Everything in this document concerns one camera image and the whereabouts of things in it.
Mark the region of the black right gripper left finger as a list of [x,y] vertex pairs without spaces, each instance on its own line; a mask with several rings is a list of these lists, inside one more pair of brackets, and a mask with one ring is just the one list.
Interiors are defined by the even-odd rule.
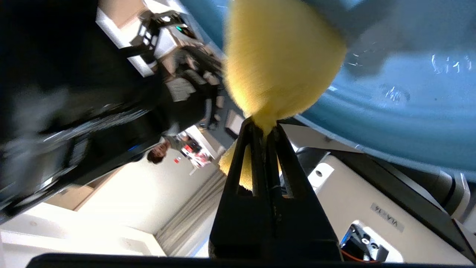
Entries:
[[[263,132],[251,119],[245,120],[210,233],[212,259],[261,260],[269,254],[272,210],[262,143]],[[247,146],[251,151],[251,197],[238,193]]]

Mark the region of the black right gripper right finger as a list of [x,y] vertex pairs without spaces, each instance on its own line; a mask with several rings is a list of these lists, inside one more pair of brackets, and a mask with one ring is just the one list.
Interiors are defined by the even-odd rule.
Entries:
[[341,261],[338,238],[278,125],[267,137],[272,252],[280,261]]

